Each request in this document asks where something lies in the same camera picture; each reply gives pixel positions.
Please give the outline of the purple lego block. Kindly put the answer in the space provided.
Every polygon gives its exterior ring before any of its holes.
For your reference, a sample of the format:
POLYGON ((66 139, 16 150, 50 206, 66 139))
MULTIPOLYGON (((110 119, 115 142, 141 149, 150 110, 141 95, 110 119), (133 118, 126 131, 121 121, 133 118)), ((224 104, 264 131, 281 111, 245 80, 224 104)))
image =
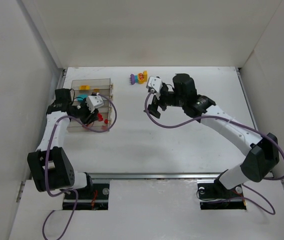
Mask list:
POLYGON ((130 74, 130 83, 131 83, 131 85, 134 85, 137 82, 138 82, 137 76, 134 75, 134 74, 130 74))

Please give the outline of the teal lego block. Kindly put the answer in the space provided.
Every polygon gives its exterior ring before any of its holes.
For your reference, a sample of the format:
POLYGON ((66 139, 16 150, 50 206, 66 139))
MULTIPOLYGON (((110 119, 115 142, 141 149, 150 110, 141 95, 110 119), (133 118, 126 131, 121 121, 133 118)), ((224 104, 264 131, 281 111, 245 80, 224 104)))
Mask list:
POLYGON ((74 98, 74 100, 78 102, 84 102, 88 96, 86 94, 78 95, 77 97, 74 98))

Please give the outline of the red lego block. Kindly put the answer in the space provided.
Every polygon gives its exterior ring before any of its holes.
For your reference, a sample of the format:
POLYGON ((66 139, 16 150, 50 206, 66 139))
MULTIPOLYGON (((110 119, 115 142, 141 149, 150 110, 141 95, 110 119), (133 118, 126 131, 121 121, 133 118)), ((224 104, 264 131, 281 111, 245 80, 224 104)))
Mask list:
POLYGON ((100 113, 97 114, 97 118, 99 122, 102 122, 104 120, 103 116, 100 113))

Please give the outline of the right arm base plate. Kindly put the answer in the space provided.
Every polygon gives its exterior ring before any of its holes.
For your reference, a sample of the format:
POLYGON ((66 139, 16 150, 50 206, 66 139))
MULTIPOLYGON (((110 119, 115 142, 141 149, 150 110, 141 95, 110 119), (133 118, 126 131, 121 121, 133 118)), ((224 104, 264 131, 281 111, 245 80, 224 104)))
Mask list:
POLYGON ((225 189, 214 182, 198 181, 196 196, 201 210, 246 210, 241 185, 225 189))

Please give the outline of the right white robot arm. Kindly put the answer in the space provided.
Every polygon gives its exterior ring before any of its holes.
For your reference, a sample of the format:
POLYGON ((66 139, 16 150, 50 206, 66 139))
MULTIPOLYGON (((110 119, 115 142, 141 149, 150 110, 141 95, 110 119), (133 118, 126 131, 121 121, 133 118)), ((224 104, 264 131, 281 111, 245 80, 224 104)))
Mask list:
POLYGON ((222 172, 214 182, 199 183, 200 198, 205 201, 229 199, 241 193, 241 184, 265 179, 279 162, 276 136, 256 133, 232 120, 212 99, 198 94, 190 75, 178 73, 172 81, 170 90, 161 78, 149 77, 147 89, 153 94, 153 100, 145 105, 147 113, 158 119, 159 108, 165 111, 167 107, 180 107, 188 117, 215 130, 245 156, 242 163, 222 172))

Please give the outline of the yellow flower lego block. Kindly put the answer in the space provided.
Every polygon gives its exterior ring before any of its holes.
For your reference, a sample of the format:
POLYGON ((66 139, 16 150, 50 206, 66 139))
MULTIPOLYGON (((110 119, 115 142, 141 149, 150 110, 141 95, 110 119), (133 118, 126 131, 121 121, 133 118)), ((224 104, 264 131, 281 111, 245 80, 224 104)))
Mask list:
POLYGON ((148 72, 146 70, 136 75, 136 82, 138 84, 143 84, 147 81, 148 81, 148 72))

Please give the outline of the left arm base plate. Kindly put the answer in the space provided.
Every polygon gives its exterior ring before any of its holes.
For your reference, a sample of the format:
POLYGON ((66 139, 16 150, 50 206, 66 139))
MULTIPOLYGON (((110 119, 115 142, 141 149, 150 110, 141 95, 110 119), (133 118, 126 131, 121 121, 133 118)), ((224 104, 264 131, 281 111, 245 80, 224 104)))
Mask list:
POLYGON ((78 200, 75 210, 106 211, 109 206, 110 182, 100 180, 93 182, 91 189, 77 189, 78 200))

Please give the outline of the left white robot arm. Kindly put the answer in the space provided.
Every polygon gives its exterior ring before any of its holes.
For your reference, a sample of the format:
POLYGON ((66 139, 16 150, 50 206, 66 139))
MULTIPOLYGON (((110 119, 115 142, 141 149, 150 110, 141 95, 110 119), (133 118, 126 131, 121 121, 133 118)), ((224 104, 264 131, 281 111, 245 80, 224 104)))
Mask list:
POLYGON ((28 154, 27 161, 39 192, 63 189, 92 189, 90 176, 76 172, 64 149, 64 139, 71 120, 88 125, 98 120, 98 108, 104 105, 102 98, 93 93, 73 104, 71 90, 55 91, 55 100, 48 106, 47 123, 43 138, 35 150, 28 154))

